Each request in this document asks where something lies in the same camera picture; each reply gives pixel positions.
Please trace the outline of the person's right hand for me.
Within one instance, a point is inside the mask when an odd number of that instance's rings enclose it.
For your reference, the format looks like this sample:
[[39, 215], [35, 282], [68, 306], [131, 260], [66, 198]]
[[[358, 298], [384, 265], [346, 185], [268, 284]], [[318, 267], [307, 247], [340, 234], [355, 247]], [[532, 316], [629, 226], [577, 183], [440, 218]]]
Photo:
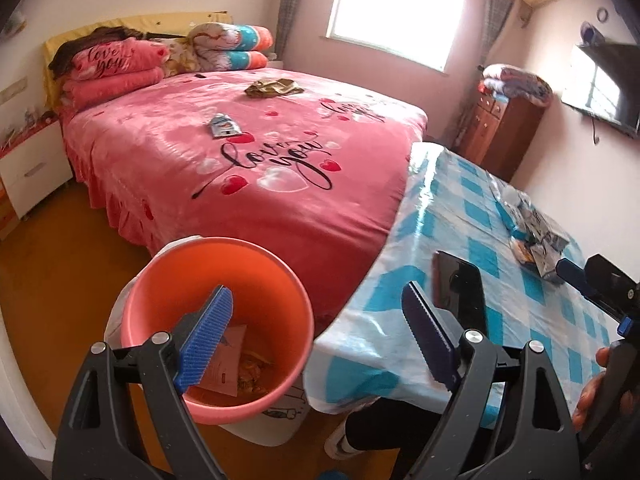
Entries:
[[596, 352], [596, 363], [602, 368], [599, 374], [593, 376], [585, 387], [582, 388], [580, 397], [575, 406], [574, 413], [572, 415], [572, 422], [576, 431], [582, 430], [585, 420], [593, 404], [594, 397], [596, 396], [600, 385], [603, 382], [605, 370], [608, 367], [608, 360], [610, 359], [611, 348], [601, 348]]

